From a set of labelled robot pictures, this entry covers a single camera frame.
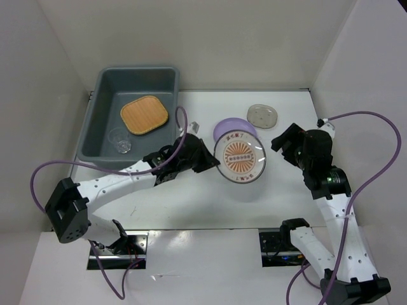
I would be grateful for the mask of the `clear square glass dish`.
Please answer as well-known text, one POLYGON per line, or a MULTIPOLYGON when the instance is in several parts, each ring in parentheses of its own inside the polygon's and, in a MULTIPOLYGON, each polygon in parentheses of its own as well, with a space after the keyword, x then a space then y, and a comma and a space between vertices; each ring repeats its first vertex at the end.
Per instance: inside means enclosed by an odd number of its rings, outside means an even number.
POLYGON ((263 104, 254 104, 247 110, 247 120, 256 128, 271 129, 277 124, 277 111, 263 104))

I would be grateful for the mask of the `white orange patterned plate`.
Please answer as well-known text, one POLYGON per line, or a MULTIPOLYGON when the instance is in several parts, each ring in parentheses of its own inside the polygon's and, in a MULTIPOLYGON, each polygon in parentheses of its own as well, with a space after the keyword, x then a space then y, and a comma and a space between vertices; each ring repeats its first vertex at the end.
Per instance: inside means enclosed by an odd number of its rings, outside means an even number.
POLYGON ((237 184, 254 182, 266 168, 266 151, 262 143, 243 130, 224 133, 214 146, 214 157, 219 160, 220 174, 237 184))

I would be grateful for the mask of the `purple plastic plate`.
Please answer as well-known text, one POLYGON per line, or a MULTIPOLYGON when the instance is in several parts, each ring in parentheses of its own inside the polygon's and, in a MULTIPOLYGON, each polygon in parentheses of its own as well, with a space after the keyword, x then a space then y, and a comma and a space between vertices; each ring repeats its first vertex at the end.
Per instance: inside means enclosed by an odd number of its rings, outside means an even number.
POLYGON ((240 130, 252 134, 257 137, 258 134, 253 125, 250 122, 242 118, 226 118, 221 120, 213 130, 214 141, 217 142, 219 138, 225 133, 240 130))

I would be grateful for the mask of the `woven bamboo square tray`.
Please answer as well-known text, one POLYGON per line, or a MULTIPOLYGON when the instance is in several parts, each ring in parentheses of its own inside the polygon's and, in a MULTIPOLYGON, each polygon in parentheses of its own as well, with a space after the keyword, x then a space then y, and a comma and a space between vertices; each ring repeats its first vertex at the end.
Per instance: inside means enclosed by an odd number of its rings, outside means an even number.
POLYGON ((120 116, 133 135, 144 135, 164 125, 169 114, 161 101, 152 95, 143 96, 121 108, 120 116))

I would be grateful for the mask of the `clear plastic cup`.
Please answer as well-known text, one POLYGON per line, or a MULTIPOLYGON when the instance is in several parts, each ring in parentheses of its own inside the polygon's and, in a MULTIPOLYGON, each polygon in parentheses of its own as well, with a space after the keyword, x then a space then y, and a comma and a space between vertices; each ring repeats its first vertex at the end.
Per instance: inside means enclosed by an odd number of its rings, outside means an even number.
POLYGON ((129 139, 129 134, 127 129, 125 128, 113 128, 108 134, 108 141, 114 146, 120 154, 128 153, 131 148, 132 144, 129 139))

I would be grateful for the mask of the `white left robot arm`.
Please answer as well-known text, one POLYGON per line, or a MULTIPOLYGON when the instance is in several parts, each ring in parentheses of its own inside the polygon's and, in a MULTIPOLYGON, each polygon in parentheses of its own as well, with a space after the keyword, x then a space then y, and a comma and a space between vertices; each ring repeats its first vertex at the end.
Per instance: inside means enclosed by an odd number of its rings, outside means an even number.
POLYGON ((120 254, 128 246, 127 233, 118 220, 103 219, 95 214, 96 210, 129 194, 174 180, 183 171, 200 173, 219 164, 202 139, 186 133, 173 145, 110 175, 84 182, 60 180, 45 212, 60 243, 83 238, 120 254))

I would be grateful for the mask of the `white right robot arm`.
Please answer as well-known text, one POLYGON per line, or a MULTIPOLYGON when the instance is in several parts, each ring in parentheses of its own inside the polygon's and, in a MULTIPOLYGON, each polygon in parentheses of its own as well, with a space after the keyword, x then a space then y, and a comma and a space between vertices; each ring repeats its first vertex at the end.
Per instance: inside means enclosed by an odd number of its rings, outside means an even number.
POLYGON ((299 168, 326 223, 329 251, 304 219, 285 220, 279 243, 298 249, 320 278, 323 304, 371 304, 391 291, 369 258, 351 205, 352 191, 345 172, 332 164, 335 129, 329 123, 314 130, 291 124, 272 140, 272 150, 299 168))

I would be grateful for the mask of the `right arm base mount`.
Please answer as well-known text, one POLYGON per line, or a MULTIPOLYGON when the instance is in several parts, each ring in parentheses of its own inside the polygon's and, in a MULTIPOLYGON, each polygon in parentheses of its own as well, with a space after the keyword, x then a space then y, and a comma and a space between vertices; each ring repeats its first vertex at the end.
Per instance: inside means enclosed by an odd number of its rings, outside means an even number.
POLYGON ((305 256, 298 249, 283 244, 278 229, 260 229, 258 235, 264 268, 300 266, 304 261, 305 256))

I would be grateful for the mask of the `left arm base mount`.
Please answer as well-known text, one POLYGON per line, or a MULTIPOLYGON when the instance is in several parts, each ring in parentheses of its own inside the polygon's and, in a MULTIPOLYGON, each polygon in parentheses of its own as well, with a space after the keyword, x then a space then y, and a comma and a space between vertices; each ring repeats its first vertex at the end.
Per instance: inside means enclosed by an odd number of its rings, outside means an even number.
POLYGON ((99 257, 100 264, 105 270, 126 270, 146 268, 146 254, 148 248, 149 231, 126 231, 127 243, 119 251, 92 242, 99 257))

